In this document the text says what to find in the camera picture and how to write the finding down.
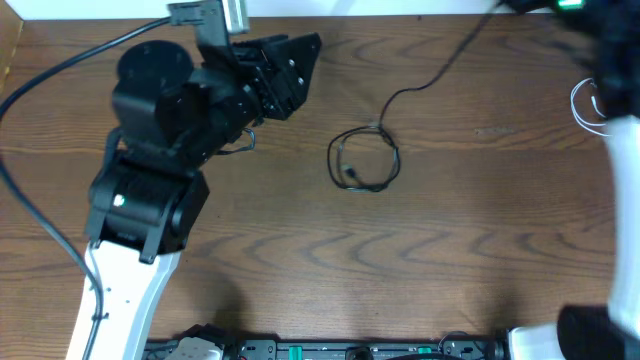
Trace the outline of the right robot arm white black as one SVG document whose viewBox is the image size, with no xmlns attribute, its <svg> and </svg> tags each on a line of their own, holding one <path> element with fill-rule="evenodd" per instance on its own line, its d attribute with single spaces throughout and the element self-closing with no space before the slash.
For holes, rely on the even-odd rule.
<svg viewBox="0 0 640 360">
<path fill-rule="evenodd" d="M 510 1 L 524 14 L 551 9 L 594 42 L 592 77 L 604 106 L 615 194 L 615 265 L 604 306 L 564 306 L 553 323 L 513 328 L 489 359 L 636 359 L 639 356 L 639 4 Z"/>
</svg>

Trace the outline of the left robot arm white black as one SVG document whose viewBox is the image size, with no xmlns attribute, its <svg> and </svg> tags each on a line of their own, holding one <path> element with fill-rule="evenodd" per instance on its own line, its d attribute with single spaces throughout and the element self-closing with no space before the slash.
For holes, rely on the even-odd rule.
<svg viewBox="0 0 640 360">
<path fill-rule="evenodd" d="M 266 119 L 306 101 L 322 46 L 317 33 L 233 42 L 248 31 L 240 1 L 173 3 L 202 63 L 177 43 L 129 48 L 117 65 L 118 126 L 89 189 L 89 268 L 67 355 L 139 359 L 154 312 L 209 194 L 203 165 L 235 152 Z"/>
</svg>

